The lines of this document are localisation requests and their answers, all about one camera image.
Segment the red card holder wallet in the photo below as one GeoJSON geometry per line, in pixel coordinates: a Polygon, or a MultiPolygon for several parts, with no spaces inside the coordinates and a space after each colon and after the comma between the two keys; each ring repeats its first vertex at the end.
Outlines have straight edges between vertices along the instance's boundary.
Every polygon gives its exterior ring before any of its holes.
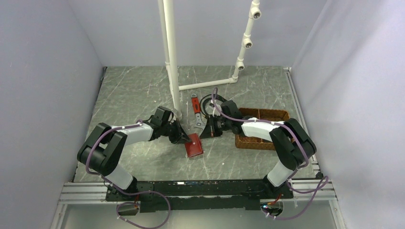
{"type": "Polygon", "coordinates": [[[188,158],[199,156],[203,154],[203,148],[201,144],[201,140],[197,133],[193,133],[188,135],[191,139],[190,142],[184,144],[186,149],[186,155],[188,158]]]}

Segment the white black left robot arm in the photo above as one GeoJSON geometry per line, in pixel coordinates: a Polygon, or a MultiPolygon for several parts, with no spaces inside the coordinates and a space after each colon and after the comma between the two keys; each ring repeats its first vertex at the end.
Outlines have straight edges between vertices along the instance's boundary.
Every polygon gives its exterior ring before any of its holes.
{"type": "Polygon", "coordinates": [[[191,142],[178,120],[150,118],[133,125],[110,126],[99,123],[77,153],[78,162],[89,174],[101,176],[118,189],[124,200],[132,200],[138,191],[137,179],[119,165],[125,146],[153,141],[166,136],[172,144],[191,142]]]}

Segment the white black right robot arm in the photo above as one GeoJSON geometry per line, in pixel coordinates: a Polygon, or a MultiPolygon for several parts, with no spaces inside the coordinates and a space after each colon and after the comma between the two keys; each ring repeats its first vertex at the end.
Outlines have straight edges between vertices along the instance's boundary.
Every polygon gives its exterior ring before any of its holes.
{"type": "Polygon", "coordinates": [[[207,124],[201,139],[220,137],[224,131],[236,135],[255,137],[273,143],[278,156],[276,165],[264,177],[263,192],[269,198],[281,193],[282,185],[294,173],[309,163],[317,152],[315,143],[298,120],[269,121],[243,116],[232,100],[220,104],[219,115],[207,116],[207,124]]]}

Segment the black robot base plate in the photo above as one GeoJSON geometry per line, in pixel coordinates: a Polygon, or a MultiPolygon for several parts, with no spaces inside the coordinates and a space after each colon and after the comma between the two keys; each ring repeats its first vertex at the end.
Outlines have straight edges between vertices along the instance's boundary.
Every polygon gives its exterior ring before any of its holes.
{"type": "Polygon", "coordinates": [[[139,181],[138,195],[108,187],[107,202],[138,202],[142,213],[167,210],[243,208],[258,210],[265,200],[292,199],[286,184],[273,188],[261,179],[201,181],[139,181]]]}

